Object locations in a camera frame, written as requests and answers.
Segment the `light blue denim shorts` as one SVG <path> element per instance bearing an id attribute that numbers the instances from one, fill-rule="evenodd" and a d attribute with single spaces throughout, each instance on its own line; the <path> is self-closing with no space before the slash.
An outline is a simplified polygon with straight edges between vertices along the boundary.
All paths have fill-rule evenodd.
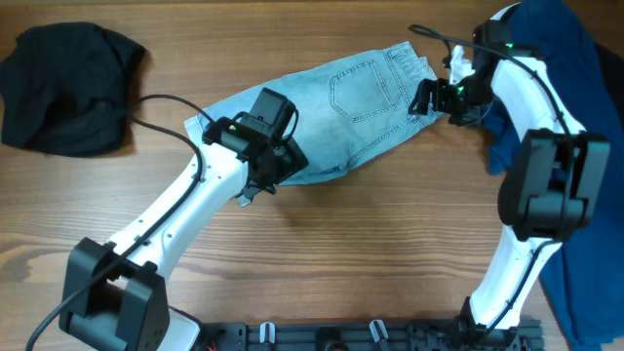
<path id="1" fill-rule="evenodd" d="M 309 164 L 286 183 L 345 176 L 435 123 L 439 112 L 409 112 L 418 84 L 435 77 L 404 42 L 265 82 L 299 111 L 293 138 Z"/>

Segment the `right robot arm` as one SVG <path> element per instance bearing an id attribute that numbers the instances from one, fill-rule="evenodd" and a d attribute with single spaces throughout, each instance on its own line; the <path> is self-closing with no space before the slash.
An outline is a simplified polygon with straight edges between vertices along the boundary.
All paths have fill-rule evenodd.
<path id="1" fill-rule="evenodd" d="M 471 41 L 420 24 L 409 28 L 448 49 L 448 78 L 422 80 L 409 113 L 439 111 L 453 125 L 470 126 L 497 99 L 521 142 L 499 189 L 503 227 L 487 274 L 449 330 L 435 334 L 452 350 L 506 350 L 521 339 L 528 292 L 562 243 L 592 219 L 610 153 L 606 138 L 587 133 L 562 104 L 537 48 L 513 41 L 510 19 L 518 8 L 477 26 Z"/>

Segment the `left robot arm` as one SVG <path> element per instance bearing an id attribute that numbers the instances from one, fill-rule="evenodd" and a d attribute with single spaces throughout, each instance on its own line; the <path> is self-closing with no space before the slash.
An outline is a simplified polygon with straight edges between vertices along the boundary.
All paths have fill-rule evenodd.
<path id="1" fill-rule="evenodd" d="M 206 350 L 205 328 L 168 302 L 167 284 L 194 238 L 230 199 L 248 205 L 304 169 L 293 138 L 299 114 L 263 88 L 247 110 L 186 121 L 194 156 L 179 177 L 124 229 L 70 252 L 60 329 L 96 350 Z"/>

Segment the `black garment at right edge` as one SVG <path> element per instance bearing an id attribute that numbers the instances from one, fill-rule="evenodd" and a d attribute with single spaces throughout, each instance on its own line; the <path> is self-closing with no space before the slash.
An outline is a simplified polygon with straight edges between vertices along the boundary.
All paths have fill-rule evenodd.
<path id="1" fill-rule="evenodd" d="M 620 122 L 623 122 L 624 112 L 624 61 L 623 58 L 605 46 L 595 44 L 595 50 L 601 65 L 605 88 L 613 101 Z"/>

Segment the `black crumpled garment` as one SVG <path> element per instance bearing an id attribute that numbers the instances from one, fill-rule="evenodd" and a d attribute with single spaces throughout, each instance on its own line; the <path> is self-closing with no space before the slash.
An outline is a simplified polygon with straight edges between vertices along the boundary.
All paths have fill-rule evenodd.
<path id="1" fill-rule="evenodd" d="M 1 140 L 19 149 L 95 157 L 126 141 L 131 83 L 146 53 L 91 22 L 36 26 L 1 63 Z"/>

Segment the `dark blue t-shirt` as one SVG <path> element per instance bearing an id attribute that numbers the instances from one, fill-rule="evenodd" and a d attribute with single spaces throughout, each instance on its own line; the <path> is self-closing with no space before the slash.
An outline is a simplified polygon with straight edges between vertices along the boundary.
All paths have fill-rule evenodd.
<path id="1" fill-rule="evenodd" d="M 623 334 L 623 122 L 606 88 L 595 41 L 562 1 L 521 2 L 508 19 L 511 41 L 535 47 L 561 104 L 584 130 L 606 139 L 603 176 L 572 183 L 587 207 L 575 230 L 547 261 L 540 280 L 574 350 L 599 350 Z"/>

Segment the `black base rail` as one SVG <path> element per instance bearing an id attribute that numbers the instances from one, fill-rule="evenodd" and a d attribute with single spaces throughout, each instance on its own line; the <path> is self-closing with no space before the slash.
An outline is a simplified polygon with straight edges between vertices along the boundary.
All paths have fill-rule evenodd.
<path id="1" fill-rule="evenodd" d="M 479 339 L 485 330 L 479 327 L 471 335 L 467 326 L 436 319 L 400 324 L 379 319 L 366 324 L 220 323 L 205 324 L 193 348 L 209 351 L 545 350 L 538 320 L 525 320 L 507 331 L 494 330 Z"/>

